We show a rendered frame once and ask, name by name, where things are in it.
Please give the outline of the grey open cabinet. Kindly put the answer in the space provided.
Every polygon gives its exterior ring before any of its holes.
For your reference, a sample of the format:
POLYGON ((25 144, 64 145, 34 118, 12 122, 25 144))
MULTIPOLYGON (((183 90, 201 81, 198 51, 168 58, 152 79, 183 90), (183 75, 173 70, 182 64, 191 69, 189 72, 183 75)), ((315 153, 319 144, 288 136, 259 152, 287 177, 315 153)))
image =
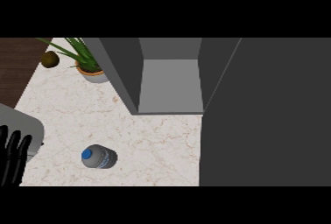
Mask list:
POLYGON ((84 42, 134 116, 205 112, 238 38, 86 38, 84 42))

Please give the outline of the brown kiwi fruit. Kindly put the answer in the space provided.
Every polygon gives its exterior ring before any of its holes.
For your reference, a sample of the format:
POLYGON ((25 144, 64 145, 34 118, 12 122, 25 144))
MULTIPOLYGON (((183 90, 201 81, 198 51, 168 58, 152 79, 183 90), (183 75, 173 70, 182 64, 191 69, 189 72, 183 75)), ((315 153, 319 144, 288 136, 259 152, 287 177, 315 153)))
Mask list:
POLYGON ((59 57, 58 57, 58 55, 56 55, 56 53, 53 51, 47 51, 41 55, 40 63, 41 63, 44 68, 52 68, 52 67, 55 67, 58 65, 59 57))

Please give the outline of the dark grey cabinet door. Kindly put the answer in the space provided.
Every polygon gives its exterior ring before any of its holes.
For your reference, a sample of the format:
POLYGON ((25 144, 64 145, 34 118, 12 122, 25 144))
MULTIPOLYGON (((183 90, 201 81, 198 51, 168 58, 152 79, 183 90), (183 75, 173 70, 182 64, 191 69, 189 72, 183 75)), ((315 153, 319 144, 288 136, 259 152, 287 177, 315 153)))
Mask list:
POLYGON ((201 119, 202 186, 331 186, 331 38, 245 38, 201 119))

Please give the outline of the potted green plant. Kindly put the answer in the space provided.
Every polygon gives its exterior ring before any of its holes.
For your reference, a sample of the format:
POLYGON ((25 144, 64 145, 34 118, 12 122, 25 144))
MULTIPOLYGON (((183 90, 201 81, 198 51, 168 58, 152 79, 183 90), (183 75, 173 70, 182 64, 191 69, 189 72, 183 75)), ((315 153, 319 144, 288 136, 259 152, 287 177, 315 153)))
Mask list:
POLYGON ((105 83, 109 81, 109 78, 105 75, 105 72, 99 66, 99 63, 83 41, 83 38, 65 38, 65 41, 72 47, 74 52, 52 43, 44 38, 37 38, 37 40, 52 45, 58 49, 58 53, 68 56, 75 61, 74 68, 89 82, 105 83))

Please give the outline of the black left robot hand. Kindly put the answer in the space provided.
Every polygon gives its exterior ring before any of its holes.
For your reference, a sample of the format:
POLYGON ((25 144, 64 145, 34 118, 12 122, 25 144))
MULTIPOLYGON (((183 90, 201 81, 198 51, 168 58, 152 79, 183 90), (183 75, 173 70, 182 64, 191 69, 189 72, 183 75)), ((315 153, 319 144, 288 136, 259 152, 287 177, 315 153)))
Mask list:
POLYGON ((32 141, 21 131, 9 133, 6 125, 0 126, 0 186, 19 186, 27 168, 27 151, 32 141))

